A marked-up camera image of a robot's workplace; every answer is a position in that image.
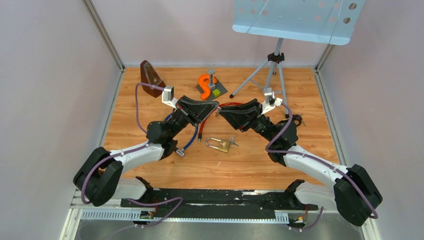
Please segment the padlock silver keys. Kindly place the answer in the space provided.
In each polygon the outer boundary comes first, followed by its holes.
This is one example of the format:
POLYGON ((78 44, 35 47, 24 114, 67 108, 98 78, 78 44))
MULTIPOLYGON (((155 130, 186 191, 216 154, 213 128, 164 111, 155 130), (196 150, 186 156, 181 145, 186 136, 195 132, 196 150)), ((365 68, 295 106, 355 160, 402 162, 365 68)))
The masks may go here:
POLYGON ((236 138, 236 135, 233 135, 233 136, 229 139, 230 144, 231 144, 231 145, 235 145, 235 146, 239 146, 239 145, 235 142, 235 138, 236 138))

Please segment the brass padlock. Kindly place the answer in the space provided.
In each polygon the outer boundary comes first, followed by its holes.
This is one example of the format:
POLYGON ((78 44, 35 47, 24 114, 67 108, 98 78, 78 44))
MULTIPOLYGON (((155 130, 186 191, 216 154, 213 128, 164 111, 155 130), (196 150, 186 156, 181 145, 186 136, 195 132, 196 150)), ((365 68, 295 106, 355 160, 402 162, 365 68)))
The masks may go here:
POLYGON ((209 137, 205 140, 205 144, 209 148, 213 148, 223 153, 228 153, 231 142, 229 140, 221 140, 213 137, 209 137))

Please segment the blue cable lock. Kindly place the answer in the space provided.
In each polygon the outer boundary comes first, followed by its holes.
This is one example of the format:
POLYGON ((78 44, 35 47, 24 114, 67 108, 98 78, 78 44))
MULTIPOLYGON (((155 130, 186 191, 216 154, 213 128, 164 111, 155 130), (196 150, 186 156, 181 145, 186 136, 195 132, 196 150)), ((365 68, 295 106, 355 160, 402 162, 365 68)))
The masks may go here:
POLYGON ((185 156, 185 150, 194 142, 196 136, 198 135, 198 131, 199 131, 199 126, 196 125, 195 129, 194 129, 194 133, 191 137, 191 139, 188 141, 188 143, 183 147, 183 148, 178 148, 176 150, 176 154, 180 157, 184 157, 185 156))

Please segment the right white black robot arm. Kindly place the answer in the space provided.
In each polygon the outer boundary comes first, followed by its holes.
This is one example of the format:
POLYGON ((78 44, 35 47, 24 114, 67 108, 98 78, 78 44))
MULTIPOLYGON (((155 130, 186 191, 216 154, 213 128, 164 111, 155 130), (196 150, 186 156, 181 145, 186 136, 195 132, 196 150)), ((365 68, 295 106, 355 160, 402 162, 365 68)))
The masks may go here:
POLYGON ((282 99, 263 103, 253 99, 222 106, 218 113, 235 130, 253 130, 268 140, 265 151, 274 163, 299 170, 325 185, 313 190, 314 185, 300 183, 285 195, 290 208, 298 209, 303 204, 335 207, 346 221, 358 227, 367 219, 379 217, 377 207, 383 197, 366 169, 358 164, 348 167, 328 161, 298 145, 292 111, 282 99))

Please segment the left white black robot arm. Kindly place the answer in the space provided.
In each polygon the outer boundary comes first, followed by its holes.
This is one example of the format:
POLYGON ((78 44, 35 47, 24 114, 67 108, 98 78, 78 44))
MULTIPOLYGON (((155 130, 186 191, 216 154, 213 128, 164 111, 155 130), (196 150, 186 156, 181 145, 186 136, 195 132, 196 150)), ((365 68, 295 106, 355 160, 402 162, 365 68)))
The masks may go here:
POLYGON ((173 108, 171 117, 150 122, 145 142, 123 149, 108 151, 98 147, 92 151, 73 178, 85 205, 99 207, 111 199, 133 199, 142 207, 149 206, 153 201, 152 191, 142 180, 122 179, 122 174, 172 153, 184 156, 175 136, 188 124, 201 124, 219 106, 217 101, 198 101, 185 95, 180 99, 163 99, 162 103, 173 108))

